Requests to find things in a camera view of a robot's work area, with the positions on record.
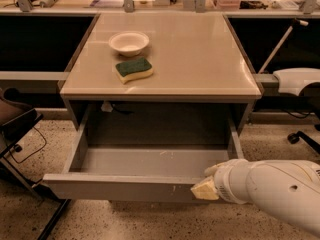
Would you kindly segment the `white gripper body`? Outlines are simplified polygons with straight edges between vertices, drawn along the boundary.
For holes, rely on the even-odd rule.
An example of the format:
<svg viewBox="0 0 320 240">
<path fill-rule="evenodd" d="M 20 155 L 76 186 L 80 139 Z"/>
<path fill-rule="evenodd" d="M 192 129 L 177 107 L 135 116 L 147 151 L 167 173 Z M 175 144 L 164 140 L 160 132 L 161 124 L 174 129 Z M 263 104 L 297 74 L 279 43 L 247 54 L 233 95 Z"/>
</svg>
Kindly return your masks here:
<svg viewBox="0 0 320 240">
<path fill-rule="evenodd" d="M 219 196 L 230 203 L 251 203 L 246 183 L 251 169 L 252 163 L 245 159 L 231 159 L 220 164 L 214 174 L 214 183 Z"/>
</svg>

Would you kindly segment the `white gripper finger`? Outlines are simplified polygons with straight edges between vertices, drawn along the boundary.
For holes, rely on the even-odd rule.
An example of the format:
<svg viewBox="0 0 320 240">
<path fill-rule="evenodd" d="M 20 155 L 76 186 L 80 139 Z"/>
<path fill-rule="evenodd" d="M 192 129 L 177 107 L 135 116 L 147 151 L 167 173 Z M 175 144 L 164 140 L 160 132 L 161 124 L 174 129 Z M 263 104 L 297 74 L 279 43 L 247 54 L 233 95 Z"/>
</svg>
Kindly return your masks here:
<svg viewBox="0 0 320 240">
<path fill-rule="evenodd" d="M 204 170 L 204 175 L 208 176 L 215 176 L 217 174 L 224 174 L 231 168 L 231 163 L 229 161 L 222 162 L 219 164 L 215 164 L 210 166 Z"/>
</svg>

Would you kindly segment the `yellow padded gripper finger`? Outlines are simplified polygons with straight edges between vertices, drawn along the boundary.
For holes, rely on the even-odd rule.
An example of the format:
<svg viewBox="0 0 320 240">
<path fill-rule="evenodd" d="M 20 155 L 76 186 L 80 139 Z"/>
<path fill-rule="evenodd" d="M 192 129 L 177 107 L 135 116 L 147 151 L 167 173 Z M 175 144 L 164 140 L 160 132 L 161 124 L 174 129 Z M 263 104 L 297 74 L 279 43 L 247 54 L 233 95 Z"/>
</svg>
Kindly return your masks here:
<svg viewBox="0 0 320 240">
<path fill-rule="evenodd" d="M 215 201 L 219 199 L 214 178 L 209 176 L 191 188 L 191 192 L 197 199 Z"/>
</svg>

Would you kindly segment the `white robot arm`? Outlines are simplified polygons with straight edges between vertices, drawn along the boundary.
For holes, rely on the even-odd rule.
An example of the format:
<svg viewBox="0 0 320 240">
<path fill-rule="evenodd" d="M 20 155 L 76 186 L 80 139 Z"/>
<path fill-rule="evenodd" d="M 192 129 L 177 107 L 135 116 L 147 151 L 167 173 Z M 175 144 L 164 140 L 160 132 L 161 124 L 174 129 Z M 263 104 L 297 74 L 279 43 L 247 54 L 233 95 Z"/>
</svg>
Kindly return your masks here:
<svg viewBox="0 0 320 240">
<path fill-rule="evenodd" d="M 253 204 L 268 215 L 320 236 L 320 166 L 306 160 L 232 159 L 205 170 L 191 187 L 200 200 Z"/>
</svg>

